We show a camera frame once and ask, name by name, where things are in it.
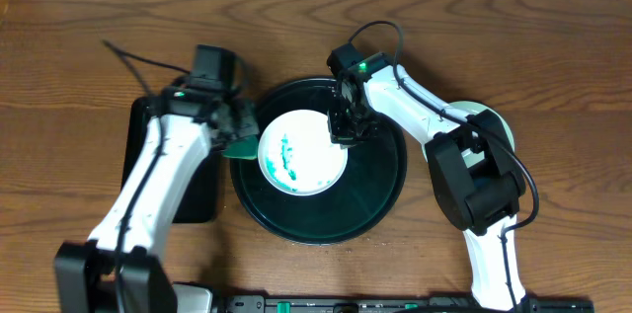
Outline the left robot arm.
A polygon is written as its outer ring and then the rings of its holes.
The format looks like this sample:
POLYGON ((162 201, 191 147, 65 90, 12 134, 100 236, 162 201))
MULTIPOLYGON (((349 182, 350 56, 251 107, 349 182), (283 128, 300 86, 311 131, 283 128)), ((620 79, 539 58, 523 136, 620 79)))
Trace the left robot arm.
POLYGON ((162 268, 167 238, 202 162, 219 152, 253 159, 259 128, 251 101, 227 91, 169 86, 149 97, 140 154, 120 194, 83 244, 53 261, 64 312, 210 312, 213 293, 173 283, 162 268))

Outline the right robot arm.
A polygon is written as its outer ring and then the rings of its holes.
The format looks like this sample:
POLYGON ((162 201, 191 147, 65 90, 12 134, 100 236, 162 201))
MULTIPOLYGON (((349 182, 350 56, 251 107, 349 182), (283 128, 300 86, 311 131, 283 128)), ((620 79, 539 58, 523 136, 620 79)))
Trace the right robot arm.
POLYGON ((486 107, 443 101, 384 53, 332 54, 327 66, 336 80, 332 141, 351 147, 375 137, 379 117, 411 134, 422 146, 439 208, 465 237, 475 300, 517 311, 525 289, 510 229, 526 184, 505 121, 486 107))

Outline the mint green plate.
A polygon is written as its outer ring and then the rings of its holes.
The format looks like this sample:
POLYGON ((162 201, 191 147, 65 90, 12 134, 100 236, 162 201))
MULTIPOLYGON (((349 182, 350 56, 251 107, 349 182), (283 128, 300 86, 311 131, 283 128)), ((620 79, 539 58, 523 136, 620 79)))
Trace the mint green plate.
POLYGON ((485 133, 493 134, 503 141, 511 151, 515 151, 514 135, 508 123, 490 107, 473 101, 456 101, 449 105, 467 114, 468 121, 485 133))

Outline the white plate with green smear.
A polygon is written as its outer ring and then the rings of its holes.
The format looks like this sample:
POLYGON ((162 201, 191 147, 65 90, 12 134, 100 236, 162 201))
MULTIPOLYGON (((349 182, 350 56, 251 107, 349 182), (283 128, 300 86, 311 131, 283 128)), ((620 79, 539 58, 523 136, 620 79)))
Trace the white plate with green smear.
POLYGON ((277 190, 292 196, 315 196, 343 175, 348 151, 330 138, 326 115, 296 110, 275 117, 259 140, 258 162, 277 190))

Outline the green sponge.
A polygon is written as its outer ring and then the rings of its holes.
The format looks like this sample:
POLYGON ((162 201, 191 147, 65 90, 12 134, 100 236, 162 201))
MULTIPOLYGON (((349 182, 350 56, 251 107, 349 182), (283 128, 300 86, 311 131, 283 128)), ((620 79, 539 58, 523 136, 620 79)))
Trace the green sponge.
POLYGON ((258 157, 259 139, 249 135, 230 142, 222 151, 222 156, 229 159, 256 160, 258 157))

